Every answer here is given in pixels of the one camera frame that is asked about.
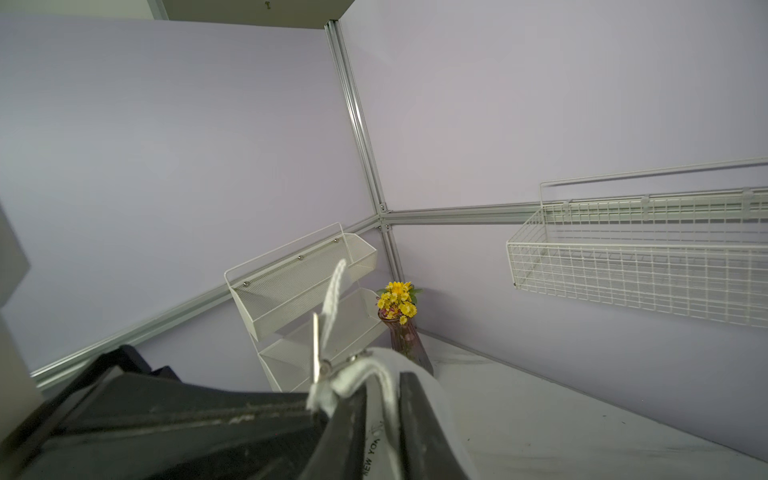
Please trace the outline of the white baseball cap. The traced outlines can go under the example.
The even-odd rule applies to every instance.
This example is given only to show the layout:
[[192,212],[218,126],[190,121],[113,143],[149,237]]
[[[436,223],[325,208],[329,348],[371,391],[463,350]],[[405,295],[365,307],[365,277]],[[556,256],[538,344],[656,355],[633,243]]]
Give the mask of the white baseball cap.
[[438,381],[422,367],[393,350],[366,347],[338,363],[325,357],[327,343],[338,316],[341,281],[346,263],[340,261],[332,274],[320,312],[312,318],[312,384],[306,408],[328,420],[339,402],[360,387],[367,392],[365,456],[361,479],[405,479],[400,458],[400,374],[415,373],[446,435],[449,446],[469,479],[478,470],[463,445],[446,395]]

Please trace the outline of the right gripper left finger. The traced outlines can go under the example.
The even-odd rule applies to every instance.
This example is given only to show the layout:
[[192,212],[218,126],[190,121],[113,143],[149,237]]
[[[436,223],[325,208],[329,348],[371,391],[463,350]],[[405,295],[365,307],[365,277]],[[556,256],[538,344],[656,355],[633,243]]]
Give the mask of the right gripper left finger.
[[339,402],[299,479],[361,479],[366,414],[367,392],[362,386]]

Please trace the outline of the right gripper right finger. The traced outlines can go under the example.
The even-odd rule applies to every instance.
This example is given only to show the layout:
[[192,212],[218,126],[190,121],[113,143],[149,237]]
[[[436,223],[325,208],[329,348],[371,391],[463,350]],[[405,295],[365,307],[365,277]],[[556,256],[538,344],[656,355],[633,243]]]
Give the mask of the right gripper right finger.
[[415,373],[400,374],[399,416],[405,479],[469,479]]

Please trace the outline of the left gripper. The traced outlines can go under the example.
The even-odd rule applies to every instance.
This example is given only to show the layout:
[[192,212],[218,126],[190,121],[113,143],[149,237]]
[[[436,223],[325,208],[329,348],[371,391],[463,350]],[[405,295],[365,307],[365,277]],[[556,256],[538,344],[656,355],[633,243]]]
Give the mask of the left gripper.
[[234,392],[99,356],[1,444],[4,479],[294,479],[326,420],[302,393]]

